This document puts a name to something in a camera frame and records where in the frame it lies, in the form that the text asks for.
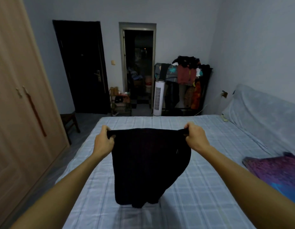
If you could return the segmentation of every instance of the human hand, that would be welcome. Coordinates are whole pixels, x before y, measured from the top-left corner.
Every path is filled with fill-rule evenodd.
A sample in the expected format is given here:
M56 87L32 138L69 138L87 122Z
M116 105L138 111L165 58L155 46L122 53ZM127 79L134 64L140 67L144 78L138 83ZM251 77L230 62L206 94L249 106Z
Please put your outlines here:
M114 147L114 135L111 136L110 139L107 138L107 131L110 128L106 125L102 126L101 132L96 136L94 140L94 148L92 155L96 155L97 157L104 159L108 154L110 154L111 150Z
M202 127L195 125L191 121L188 122L184 128L189 128L189 135L186 137L186 142L191 149L201 154L210 147L210 143Z

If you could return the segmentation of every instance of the forearm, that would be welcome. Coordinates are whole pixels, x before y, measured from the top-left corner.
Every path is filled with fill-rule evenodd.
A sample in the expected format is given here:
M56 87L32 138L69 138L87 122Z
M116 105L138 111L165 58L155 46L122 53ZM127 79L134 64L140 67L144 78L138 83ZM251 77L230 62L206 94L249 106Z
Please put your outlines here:
M257 228L295 228L295 203L210 146L201 155L214 167Z
M88 177L101 160L96 155L87 158L36 201L12 228L62 228Z

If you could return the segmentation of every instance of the wooden stool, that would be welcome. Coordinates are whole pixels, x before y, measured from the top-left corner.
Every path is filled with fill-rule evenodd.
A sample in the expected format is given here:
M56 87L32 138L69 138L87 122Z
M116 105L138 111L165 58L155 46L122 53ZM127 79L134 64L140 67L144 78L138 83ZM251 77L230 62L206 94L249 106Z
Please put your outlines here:
M78 127L78 123L77 123L77 120L76 120L76 117L75 117L75 111L73 113L69 113L69 114L61 114L60 117L61 117L61 120L62 120L62 124L64 125L65 131L66 131L66 134L67 134L67 137L68 137L69 144L72 144L71 140L69 138L69 135L68 135L68 131L72 128L73 125L75 125L76 131L78 133L81 132L80 128ZM69 123L71 120L73 121L73 123L69 127L66 127L67 123Z

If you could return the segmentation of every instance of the power cord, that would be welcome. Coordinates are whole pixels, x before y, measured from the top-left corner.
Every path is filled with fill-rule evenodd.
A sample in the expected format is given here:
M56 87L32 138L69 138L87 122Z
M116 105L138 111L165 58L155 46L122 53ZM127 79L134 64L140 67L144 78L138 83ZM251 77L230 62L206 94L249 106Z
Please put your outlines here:
M211 104L211 102L214 101L216 98L218 98L218 94L217 94L212 100L210 100L209 103L206 104L206 105L203 107L203 109L202 109L199 113L195 114L194 116L200 114L200 113L205 109L205 107L206 107L207 105Z

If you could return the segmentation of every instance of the blue bedsheet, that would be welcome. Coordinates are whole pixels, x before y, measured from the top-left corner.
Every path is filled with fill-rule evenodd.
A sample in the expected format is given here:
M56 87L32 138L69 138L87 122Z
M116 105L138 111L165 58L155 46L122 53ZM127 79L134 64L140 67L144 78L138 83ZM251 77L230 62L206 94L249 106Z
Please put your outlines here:
M244 157L276 156L251 134L218 115L195 117L105 117L69 163L64 174L80 165L93 150L102 125L111 129L161 128L178 130L194 121L206 131L210 144L242 165ZM64 226L67 228L254 228L213 167L192 151L185 172L166 190L159 204L142 209L120 206L114 197L111 154L93 171Z

